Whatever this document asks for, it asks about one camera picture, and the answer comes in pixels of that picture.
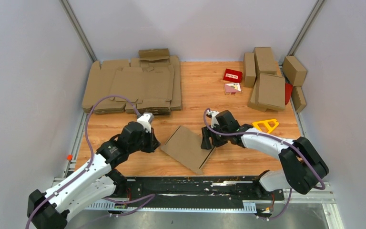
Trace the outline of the brown cardboard box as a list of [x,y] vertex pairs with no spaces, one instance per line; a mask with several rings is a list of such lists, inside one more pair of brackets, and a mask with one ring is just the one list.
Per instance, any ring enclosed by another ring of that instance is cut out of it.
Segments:
[[185,126],[179,126],[161,150],[198,175],[214,149],[201,148],[202,137]]

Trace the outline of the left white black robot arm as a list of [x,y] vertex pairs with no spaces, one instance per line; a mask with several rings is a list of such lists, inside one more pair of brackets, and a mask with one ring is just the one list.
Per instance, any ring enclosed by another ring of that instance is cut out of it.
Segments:
[[120,134],[102,143],[96,153],[75,173],[44,192],[29,195],[26,228],[63,229],[80,211],[110,195],[122,197],[127,178],[116,167],[130,154],[152,153],[160,145],[150,120],[129,122]]

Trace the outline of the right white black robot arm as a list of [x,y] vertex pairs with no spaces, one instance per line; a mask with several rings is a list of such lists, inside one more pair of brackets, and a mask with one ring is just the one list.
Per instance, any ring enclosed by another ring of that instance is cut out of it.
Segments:
[[264,133],[252,125],[240,125],[228,110],[205,109],[202,149],[213,149],[227,143],[265,153],[281,163],[281,170],[267,170],[256,178],[254,195],[265,199],[272,191],[291,188],[300,194],[312,189],[324,190],[323,178],[329,168],[312,143],[305,137],[288,139]]

